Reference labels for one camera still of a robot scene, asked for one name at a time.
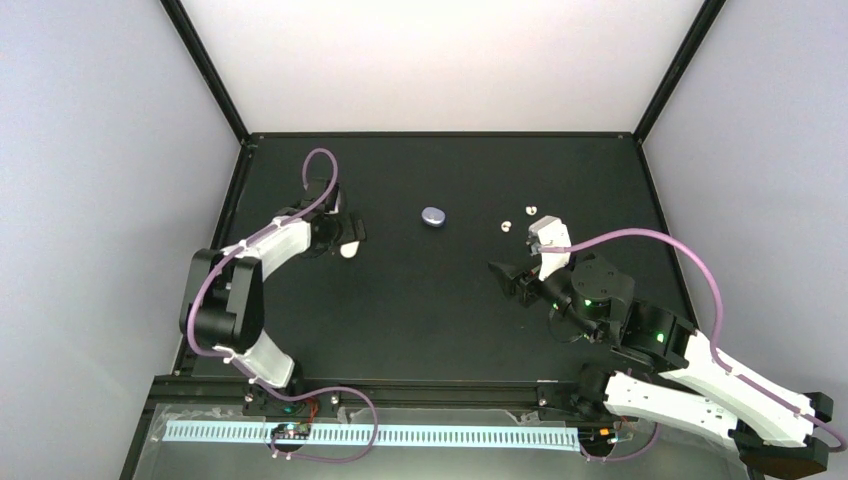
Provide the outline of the white oval capsule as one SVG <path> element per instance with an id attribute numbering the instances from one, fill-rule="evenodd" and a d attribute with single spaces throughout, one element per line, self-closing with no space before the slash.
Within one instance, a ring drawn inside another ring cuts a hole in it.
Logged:
<path id="1" fill-rule="evenodd" d="M 353 241 L 353 242 L 342 244 L 339 247 L 339 254 L 345 259 L 352 259 L 357 255 L 358 250 L 359 250 L 359 246 L 360 246 L 359 241 Z"/>

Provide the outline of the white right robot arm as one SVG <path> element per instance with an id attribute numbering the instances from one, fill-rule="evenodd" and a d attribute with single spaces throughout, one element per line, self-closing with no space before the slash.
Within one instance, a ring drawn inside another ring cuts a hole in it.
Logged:
<path id="1" fill-rule="evenodd" d="M 634 280 L 604 258 L 488 268 L 506 296 L 545 301 L 578 336 L 605 348 L 569 392 L 578 416 L 637 417 L 696 434 L 778 479 L 827 470 L 830 451 L 814 431 L 832 417 L 829 396 L 789 390 L 712 349 L 687 319 L 636 299 Z"/>

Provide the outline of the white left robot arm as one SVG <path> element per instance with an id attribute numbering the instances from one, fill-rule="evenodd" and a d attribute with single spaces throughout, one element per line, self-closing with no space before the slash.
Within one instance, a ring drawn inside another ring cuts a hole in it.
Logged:
<path id="1" fill-rule="evenodd" d="M 345 212 L 332 200 L 304 215 L 285 209 L 246 239 L 197 251 L 180 320 L 189 348 L 236 366 L 252 383 L 288 388 L 297 364 L 265 331 L 265 281 L 297 257 L 336 250 L 351 258 L 366 239 L 360 213 Z"/>

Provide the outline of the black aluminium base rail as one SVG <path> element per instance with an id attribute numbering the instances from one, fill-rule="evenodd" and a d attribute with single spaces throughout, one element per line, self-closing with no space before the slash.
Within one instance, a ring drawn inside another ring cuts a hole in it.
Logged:
<path id="1" fill-rule="evenodd" d="M 537 412 L 543 420 L 563 420 L 568 425 L 599 427 L 618 420 L 577 399 L 574 382 L 477 382 L 477 381 L 390 381 L 305 379 L 295 386 L 299 394 L 327 388 L 314 404 L 324 416 L 346 407 L 366 406 L 365 401 L 342 387 L 365 394 L 378 408 L 505 410 L 509 413 Z M 224 405 L 238 413 L 270 419 L 305 419 L 310 402 L 283 401 L 259 386 L 237 377 L 157 376 L 150 388 L 143 413 L 153 414 L 159 406 Z"/>

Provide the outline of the black frame post left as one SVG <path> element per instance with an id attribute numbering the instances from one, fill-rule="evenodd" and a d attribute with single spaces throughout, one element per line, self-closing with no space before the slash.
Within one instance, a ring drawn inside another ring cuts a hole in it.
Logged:
<path id="1" fill-rule="evenodd" d="M 183 2 L 179 0 L 161 0 L 160 4 L 200 73 L 207 89 L 213 96 L 234 137 L 240 144 L 246 143 L 250 137 L 250 132 L 241 118 Z"/>

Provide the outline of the black frame post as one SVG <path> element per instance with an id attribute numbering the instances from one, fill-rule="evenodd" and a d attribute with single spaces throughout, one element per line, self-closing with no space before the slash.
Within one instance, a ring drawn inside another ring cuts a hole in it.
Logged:
<path id="1" fill-rule="evenodd" d="M 213 96 L 234 137 L 240 144 L 246 143 L 250 137 L 250 132 L 241 118 L 183 2 L 179 0 L 161 0 L 160 4 L 200 73 L 207 89 Z"/>
<path id="2" fill-rule="evenodd" d="M 701 3 L 633 132 L 639 145 L 648 138 L 725 4 L 725 0 L 705 0 Z"/>

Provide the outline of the black frame post right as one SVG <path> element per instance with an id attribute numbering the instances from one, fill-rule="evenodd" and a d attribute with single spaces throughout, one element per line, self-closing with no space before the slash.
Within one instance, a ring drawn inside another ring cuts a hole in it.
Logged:
<path id="1" fill-rule="evenodd" d="M 705 0 L 701 3 L 633 132 L 639 145 L 648 138 L 725 4 L 725 0 Z"/>

